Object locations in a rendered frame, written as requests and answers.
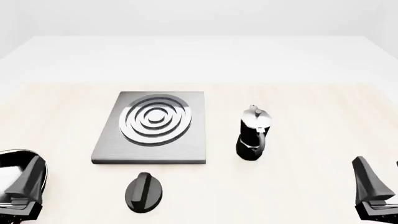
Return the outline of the round black stove knob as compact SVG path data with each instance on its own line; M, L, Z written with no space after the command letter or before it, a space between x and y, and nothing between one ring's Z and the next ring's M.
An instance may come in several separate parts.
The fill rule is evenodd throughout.
M163 188L158 179L150 173L141 172L127 186L125 203L136 213L147 213L155 209L163 196Z

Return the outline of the black and silver moka pot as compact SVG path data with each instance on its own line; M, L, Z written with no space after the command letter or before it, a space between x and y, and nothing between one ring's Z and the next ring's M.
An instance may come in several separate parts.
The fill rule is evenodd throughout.
M255 105L243 111L236 153L243 160L258 160L266 148L266 136L271 128L270 115Z

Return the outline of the flat black stove plate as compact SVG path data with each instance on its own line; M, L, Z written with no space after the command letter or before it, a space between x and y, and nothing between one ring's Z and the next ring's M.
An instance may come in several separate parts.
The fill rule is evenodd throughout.
M91 161L93 164L205 164L204 92L120 92Z

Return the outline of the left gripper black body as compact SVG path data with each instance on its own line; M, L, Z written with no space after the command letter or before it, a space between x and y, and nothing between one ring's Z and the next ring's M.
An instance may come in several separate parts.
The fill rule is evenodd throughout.
M11 198L10 202L0 203L0 224L20 224L36 220L42 204L28 198Z

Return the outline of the black frying pan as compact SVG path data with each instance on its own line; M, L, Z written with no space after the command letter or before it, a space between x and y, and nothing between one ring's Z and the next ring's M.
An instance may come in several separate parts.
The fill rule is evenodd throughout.
M10 202L11 197L5 191L9 188L24 172L28 163L34 156L39 156L36 152L27 149L10 149L0 151L0 201ZM48 176L47 163L44 160L44 173L42 176L41 193L45 190Z

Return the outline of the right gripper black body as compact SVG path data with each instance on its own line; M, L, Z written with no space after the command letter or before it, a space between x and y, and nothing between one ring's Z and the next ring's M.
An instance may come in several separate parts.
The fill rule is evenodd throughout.
M355 209L361 220L398 221L398 204L389 204L389 198L360 200L356 199Z

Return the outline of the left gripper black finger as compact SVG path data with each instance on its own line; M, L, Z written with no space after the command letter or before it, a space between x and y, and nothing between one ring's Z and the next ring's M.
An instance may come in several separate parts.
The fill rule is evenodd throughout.
M34 156L21 176L6 189L6 195L10 196L11 200L42 202L43 173L44 160L40 156Z

